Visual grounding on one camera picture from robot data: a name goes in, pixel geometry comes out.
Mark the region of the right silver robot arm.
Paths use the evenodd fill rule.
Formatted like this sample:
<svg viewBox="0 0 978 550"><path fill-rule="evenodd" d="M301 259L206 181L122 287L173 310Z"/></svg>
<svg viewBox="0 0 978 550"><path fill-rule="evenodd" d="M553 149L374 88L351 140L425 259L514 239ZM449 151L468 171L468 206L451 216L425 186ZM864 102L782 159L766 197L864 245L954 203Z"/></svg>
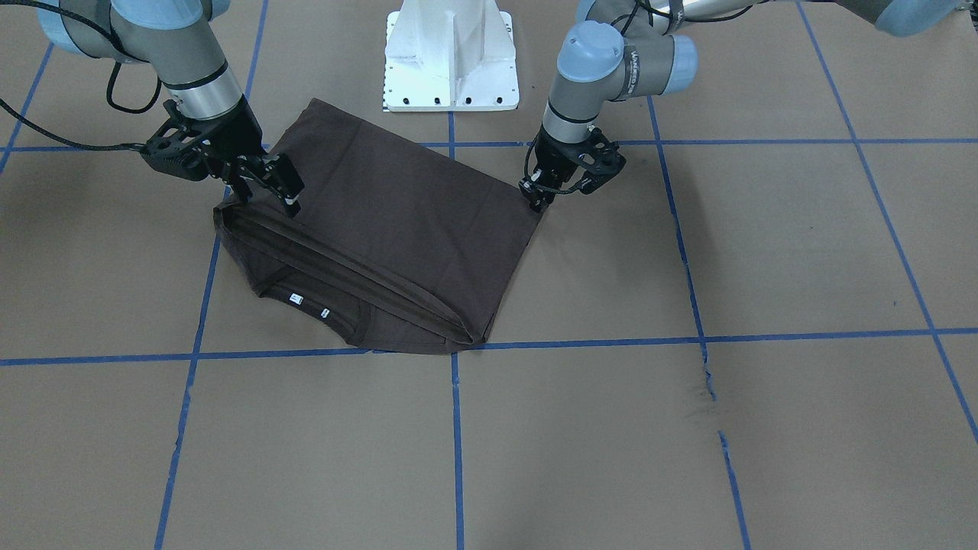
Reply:
<svg viewBox="0 0 978 550"><path fill-rule="evenodd" d="M241 201L251 186L300 211L303 181L286 154L269 154L244 91L210 27L227 1L45 1L36 11L49 41L67 52L146 63L169 93L168 119L138 146L146 164L189 181L220 179Z"/></svg>

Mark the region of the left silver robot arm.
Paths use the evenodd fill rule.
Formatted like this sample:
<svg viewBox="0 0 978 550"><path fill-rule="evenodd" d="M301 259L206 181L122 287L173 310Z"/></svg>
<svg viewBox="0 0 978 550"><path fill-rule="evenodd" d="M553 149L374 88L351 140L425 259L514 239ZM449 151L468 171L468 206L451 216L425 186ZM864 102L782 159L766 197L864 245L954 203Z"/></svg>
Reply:
<svg viewBox="0 0 978 550"><path fill-rule="evenodd" d="M754 1L580 1L565 35L540 129L518 190L535 213L561 195L589 195L626 166L597 127L607 103L688 89L700 63L682 28L743 17Z"/></svg>

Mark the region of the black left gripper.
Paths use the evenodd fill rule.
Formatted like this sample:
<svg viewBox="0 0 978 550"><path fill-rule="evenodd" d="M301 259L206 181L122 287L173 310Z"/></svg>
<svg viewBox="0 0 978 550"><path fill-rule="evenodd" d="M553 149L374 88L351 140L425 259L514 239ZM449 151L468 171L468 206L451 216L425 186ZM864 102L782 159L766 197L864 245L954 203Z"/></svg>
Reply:
<svg viewBox="0 0 978 550"><path fill-rule="evenodd" d="M518 188L534 212L544 212L557 195L589 195L626 166L619 149L600 128L586 128L585 139L577 143L559 141L540 128L524 157Z"/></svg>

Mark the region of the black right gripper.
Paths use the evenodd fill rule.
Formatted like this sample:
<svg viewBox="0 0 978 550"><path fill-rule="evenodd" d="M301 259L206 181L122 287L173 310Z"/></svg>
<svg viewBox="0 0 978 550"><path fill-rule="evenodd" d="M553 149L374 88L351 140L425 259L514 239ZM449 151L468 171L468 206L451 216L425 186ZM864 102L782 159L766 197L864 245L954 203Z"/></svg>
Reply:
<svg viewBox="0 0 978 550"><path fill-rule="evenodd" d="M220 179L242 202L256 185L273 194L289 217L300 212L298 195L305 185L286 154L262 145L262 130L248 101L241 99L227 114L202 121L164 102L168 121L146 143L140 155L157 172L189 181Z"/></svg>

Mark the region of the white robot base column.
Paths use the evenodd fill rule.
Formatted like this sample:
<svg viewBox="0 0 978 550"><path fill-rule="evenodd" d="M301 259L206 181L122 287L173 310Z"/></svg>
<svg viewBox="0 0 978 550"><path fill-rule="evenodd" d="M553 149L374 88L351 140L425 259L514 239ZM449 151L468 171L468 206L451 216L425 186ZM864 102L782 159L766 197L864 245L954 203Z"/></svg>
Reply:
<svg viewBox="0 0 978 550"><path fill-rule="evenodd" d="M382 108L500 112L520 104L513 18L495 1L405 1L387 15Z"/></svg>

